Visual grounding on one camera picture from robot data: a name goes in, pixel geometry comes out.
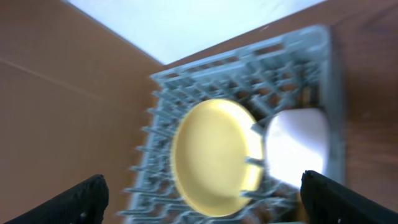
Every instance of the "wooden table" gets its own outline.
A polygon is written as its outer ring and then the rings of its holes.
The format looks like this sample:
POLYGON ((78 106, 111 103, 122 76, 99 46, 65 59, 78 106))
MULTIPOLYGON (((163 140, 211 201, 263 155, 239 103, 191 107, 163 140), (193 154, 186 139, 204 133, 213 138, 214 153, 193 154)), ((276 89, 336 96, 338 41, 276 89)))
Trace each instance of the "wooden table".
POLYGON ((330 27, 334 48, 343 62, 347 104, 346 185, 398 212, 397 0, 328 0, 166 68, 312 24, 330 27))

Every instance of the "cream oval plate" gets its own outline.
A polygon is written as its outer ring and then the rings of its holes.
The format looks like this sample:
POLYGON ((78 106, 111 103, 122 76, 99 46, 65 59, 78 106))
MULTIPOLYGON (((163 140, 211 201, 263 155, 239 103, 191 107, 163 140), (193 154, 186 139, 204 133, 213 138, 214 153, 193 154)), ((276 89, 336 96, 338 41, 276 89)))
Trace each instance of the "cream oval plate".
POLYGON ((249 201, 241 190, 256 190, 262 169, 245 164, 263 159, 261 137, 251 130, 256 121, 240 104, 207 100, 182 120, 173 139, 172 172, 178 191, 197 212, 222 217, 249 201))

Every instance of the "gray plastic basket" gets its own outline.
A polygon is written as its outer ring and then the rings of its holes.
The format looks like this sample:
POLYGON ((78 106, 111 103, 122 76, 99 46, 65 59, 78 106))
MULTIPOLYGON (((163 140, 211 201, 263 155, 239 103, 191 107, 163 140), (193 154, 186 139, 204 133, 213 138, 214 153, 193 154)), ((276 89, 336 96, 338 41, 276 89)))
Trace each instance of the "gray plastic basket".
POLYGON ((286 108, 308 106, 323 109, 331 128, 331 154, 326 176, 343 184, 345 155, 342 137, 343 92, 339 70, 326 27, 311 26, 272 39, 247 45, 151 76, 161 87, 148 132, 134 193, 126 215, 128 223, 240 223, 250 219, 260 223, 257 211, 266 210, 270 222, 295 205, 295 192, 283 183, 264 176, 256 192, 243 192, 253 198, 240 212, 223 218, 205 217, 186 205, 175 189, 170 172, 169 150, 178 122, 197 103, 210 98, 227 98, 245 106, 263 128, 275 113, 286 108), (275 195, 286 189, 285 194, 275 195))

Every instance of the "white paper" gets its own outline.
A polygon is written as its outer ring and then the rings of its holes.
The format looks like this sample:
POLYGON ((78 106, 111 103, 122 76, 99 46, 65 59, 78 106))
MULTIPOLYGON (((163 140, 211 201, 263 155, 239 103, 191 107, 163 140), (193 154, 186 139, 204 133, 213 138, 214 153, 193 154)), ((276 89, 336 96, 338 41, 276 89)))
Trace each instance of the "white paper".
POLYGON ((324 0, 69 0, 169 64, 324 0))

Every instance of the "dish rack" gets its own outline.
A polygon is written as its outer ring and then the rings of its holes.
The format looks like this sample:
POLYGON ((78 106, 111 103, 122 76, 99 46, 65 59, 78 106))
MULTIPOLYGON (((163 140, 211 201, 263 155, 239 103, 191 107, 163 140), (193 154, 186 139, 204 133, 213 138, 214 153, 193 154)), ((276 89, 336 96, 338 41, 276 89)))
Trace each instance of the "dish rack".
POLYGON ((330 122, 330 160, 326 176, 343 184, 344 123, 343 92, 335 53, 326 27, 311 26, 272 39, 247 45, 151 77, 160 87, 159 98, 131 204, 119 215, 126 223, 262 223, 280 222, 296 206, 297 192, 264 172, 255 192, 241 193, 252 198, 241 211, 228 217, 206 217, 192 210, 179 196, 170 171, 169 151, 178 122, 196 104, 211 98, 227 98, 245 106, 256 118, 253 130, 263 133, 274 114, 289 108, 316 106, 330 122))

